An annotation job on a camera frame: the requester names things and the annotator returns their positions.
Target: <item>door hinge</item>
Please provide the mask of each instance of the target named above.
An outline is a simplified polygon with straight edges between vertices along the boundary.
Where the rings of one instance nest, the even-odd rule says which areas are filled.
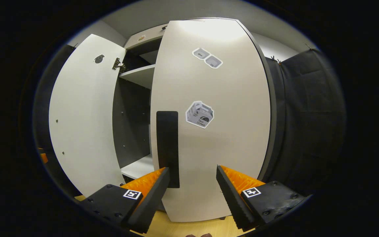
[[[121,67],[124,64],[119,61],[119,58],[116,58],[115,63],[112,66],[112,69],[116,70],[117,67]]]

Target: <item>cabinet shelf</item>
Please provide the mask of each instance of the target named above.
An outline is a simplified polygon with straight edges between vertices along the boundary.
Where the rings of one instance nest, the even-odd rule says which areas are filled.
[[[153,171],[155,171],[155,169],[153,167],[153,158],[151,154],[121,168],[123,175],[133,179],[137,179]]]
[[[155,73],[155,66],[156,64],[143,66],[128,72],[121,73],[119,77],[151,90],[153,84],[153,74]]]

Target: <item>round sticker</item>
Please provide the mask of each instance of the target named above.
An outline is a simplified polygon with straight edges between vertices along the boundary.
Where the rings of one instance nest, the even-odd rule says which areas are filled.
[[[146,35],[141,36],[137,41],[142,41],[144,38],[146,38]]]
[[[97,56],[95,59],[93,59],[93,62],[96,63],[96,64],[99,64],[99,63],[101,63],[103,61],[104,57],[105,56],[103,54],[101,54],[101,55]]]

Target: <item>black curtain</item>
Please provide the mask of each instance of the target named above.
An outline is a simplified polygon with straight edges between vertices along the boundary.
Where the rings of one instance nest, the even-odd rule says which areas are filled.
[[[338,78],[317,50],[267,62],[276,87],[278,123],[263,180],[313,194],[331,174],[343,144],[346,110]]]

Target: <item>sticker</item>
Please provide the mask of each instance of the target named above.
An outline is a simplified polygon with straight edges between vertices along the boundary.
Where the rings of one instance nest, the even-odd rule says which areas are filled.
[[[207,52],[206,50],[204,50],[203,48],[197,48],[196,50],[194,50],[192,52],[192,55],[194,55],[195,57],[197,57],[198,59],[200,60],[203,60],[205,59],[208,55],[210,55],[209,52]]]
[[[242,192],[246,195],[247,198],[251,198],[251,197],[254,197],[254,196],[261,194],[261,192],[258,191],[257,188],[247,189],[247,190],[244,190]]]
[[[219,66],[221,66],[223,64],[223,62],[216,58],[215,56],[213,55],[210,55],[209,58],[207,58],[205,60],[205,62],[207,63],[208,66],[210,66],[211,68],[218,68]]]
[[[204,60],[204,62],[213,69],[217,69],[223,64],[222,60],[218,59],[204,48],[196,48],[192,51],[192,55],[199,60]]]
[[[105,56],[103,54],[101,54],[101,55],[97,56],[96,58],[94,58],[93,62],[96,63],[96,64],[99,64],[99,63],[101,63],[103,61],[104,57]]]
[[[141,195],[141,192],[134,191],[134,190],[128,190],[124,194],[124,197],[137,200],[140,195]]]
[[[137,39],[137,41],[142,41],[144,38],[146,38],[146,35],[141,36],[139,39]]]
[[[194,101],[185,113],[186,121],[195,126],[206,128],[215,118],[212,107],[202,101]]]

